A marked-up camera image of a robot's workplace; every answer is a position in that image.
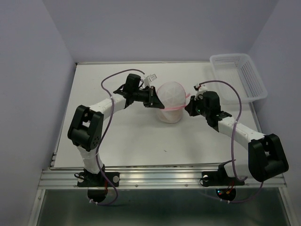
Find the white mesh laundry bag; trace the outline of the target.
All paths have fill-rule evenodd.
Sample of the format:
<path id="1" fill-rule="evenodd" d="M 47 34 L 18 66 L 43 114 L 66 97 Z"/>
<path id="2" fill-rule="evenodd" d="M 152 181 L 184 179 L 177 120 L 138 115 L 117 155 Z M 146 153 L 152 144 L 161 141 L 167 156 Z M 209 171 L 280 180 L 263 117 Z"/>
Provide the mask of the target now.
<path id="1" fill-rule="evenodd" d="M 180 83 L 171 81 L 159 87 L 157 96 L 165 107 L 156 111 L 158 118 L 162 122 L 170 124 L 179 122 L 190 93 L 186 93 Z"/>

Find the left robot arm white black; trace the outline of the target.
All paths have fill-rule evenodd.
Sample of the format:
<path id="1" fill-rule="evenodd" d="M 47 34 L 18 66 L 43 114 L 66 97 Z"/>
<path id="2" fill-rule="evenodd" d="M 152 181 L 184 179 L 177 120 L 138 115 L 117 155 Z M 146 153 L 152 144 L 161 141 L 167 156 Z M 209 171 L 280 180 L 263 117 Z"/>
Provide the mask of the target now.
<path id="1" fill-rule="evenodd" d="M 104 164 L 99 157 L 99 147 L 108 131 L 102 132 L 103 122 L 108 119 L 108 127 L 114 113 L 122 111 L 134 102 L 143 103 L 146 108 L 164 109 L 154 86 L 140 88 L 141 76 L 130 73 L 125 84 L 109 97 L 91 106 L 80 105 L 76 108 L 67 137 L 75 145 L 84 162 L 88 180 L 95 186 L 104 182 Z"/>

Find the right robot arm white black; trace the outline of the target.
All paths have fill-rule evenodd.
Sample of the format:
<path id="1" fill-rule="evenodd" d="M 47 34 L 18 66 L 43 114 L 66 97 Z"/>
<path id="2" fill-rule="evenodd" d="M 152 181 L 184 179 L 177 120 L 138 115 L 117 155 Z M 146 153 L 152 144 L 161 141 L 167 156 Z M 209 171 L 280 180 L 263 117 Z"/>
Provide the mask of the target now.
<path id="1" fill-rule="evenodd" d="M 232 166 L 234 159 L 219 165 L 217 180 L 226 184 L 233 178 L 243 182 L 252 177 L 264 182 L 289 170 L 280 138 L 275 134 L 265 135 L 239 123 L 231 114 L 221 110 L 220 99 L 214 91 L 204 91 L 190 97 L 185 107 L 189 116 L 203 116 L 207 124 L 217 132 L 231 138 L 247 150 L 245 163 Z"/>

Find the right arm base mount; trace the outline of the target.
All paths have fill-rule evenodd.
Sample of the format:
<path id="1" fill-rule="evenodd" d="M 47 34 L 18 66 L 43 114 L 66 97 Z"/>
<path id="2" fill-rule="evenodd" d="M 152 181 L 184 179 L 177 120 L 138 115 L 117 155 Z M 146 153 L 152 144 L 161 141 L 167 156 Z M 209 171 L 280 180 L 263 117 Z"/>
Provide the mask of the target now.
<path id="1" fill-rule="evenodd" d="M 245 183 L 238 181 L 235 177 L 229 177 L 225 170 L 227 161 L 218 166 L 217 171 L 203 171 L 199 182 L 204 187 L 210 186 L 243 186 Z"/>

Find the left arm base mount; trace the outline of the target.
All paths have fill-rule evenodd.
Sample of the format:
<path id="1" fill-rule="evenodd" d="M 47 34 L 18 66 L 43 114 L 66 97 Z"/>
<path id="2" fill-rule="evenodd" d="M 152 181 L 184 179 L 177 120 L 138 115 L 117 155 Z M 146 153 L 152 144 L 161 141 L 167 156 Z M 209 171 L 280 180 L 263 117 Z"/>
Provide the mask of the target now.
<path id="1" fill-rule="evenodd" d="M 115 187 L 119 186 L 119 172 L 105 172 L 106 177 L 112 182 Z M 80 173 L 74 174 L 77 181 L 78 187 L 112 187 L 108 182 L 105 182 L 106 179 L 100 173 L 92 174 L 88 171 L 83 171 Z"/>

